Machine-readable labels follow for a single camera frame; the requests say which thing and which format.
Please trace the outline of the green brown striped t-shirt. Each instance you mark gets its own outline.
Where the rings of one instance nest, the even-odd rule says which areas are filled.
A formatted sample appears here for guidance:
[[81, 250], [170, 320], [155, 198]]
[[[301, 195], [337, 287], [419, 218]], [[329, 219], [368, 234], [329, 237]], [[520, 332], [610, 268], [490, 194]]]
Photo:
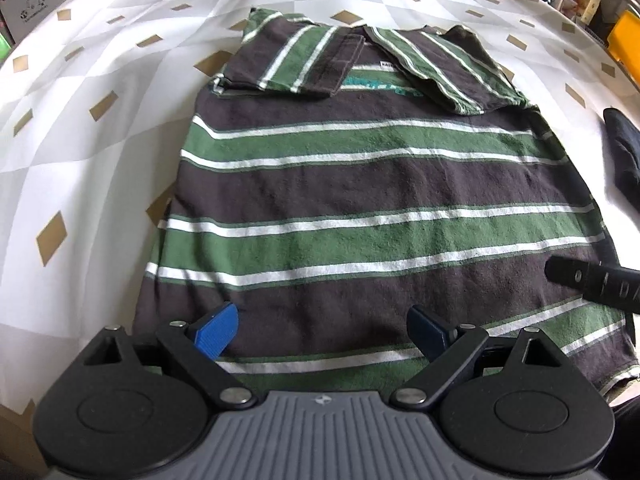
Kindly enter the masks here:
[[198, 92], [134, 331], [224, 304], [224, 368], [266, 389], [390, 391], [424, 357], [408, 310], [541, 327], [599, 390], [635, 378], [626, 315], [544, 276], [612, 262], [588, 186], [538, 108], [456, 26], [250, 12]]

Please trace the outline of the black folded garment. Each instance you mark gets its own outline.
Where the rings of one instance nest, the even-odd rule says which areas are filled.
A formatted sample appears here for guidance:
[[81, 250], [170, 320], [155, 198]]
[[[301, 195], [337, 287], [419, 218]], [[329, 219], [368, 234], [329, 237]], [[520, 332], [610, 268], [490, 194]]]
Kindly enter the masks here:
[[639, 209], [639, 129], [614, 107], [603, 111], [606, 138], [614, 162], [614, 182], [634, 208]]

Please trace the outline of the orange plastic chair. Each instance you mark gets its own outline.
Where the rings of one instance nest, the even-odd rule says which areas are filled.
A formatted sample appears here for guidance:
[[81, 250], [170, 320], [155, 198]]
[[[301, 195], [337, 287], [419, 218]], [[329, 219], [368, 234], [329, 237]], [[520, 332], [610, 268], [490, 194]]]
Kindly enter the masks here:
[[624, 66], [636, 84], [640, 82], [640, 18], [626, 10], [608, 34], [608, 53]]

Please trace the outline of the white checkered tablecloth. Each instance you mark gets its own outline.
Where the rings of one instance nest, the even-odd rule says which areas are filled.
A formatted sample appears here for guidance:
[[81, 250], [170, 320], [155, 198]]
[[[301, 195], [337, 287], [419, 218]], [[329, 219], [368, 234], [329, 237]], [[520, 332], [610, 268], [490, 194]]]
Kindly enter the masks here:
[[396, 30], [460, 26], [534, 104], [639, 262], [639, 219], [605, 177], [605, 107], [637, 88], [535, 0], [67, 0], [1, 69], [1, 402], [21, 412], [105, 326], [134, 332], [195, 100], [239, 50], [250, 12]]

